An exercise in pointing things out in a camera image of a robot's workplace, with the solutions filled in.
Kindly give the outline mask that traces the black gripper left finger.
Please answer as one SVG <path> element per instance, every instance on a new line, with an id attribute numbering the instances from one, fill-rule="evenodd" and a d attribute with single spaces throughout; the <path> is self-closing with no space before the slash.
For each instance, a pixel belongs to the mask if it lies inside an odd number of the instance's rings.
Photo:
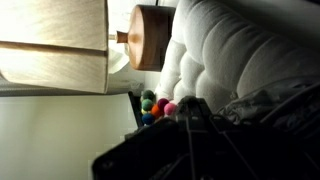
<path id="1" fill-rule="evenodd" d="M 178 103 L 178 110 L 176 112 L 176 120 L 183 133 L 184 144 L 189 155 L 189 167 L 191 171 L 191 180 L 197 180 L 195 154 L 193 147 L 193 132 L 191 127 L 191 108 L 192 103 L 196 101 L 193 96 L 186 96 Z"/>

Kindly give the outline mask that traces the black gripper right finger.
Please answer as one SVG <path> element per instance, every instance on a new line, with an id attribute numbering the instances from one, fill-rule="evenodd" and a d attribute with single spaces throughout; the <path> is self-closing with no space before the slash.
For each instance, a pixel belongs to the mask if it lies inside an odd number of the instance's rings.
<path id="1" fill-rule="evenodd" d="M 214 180 L 254 180 L 242 155 L 225 135 L 231 124 L 213 115 L 204 99 L 199 99 L 198 107 L 207 136 L 197 158 L 203 170 Z"/>

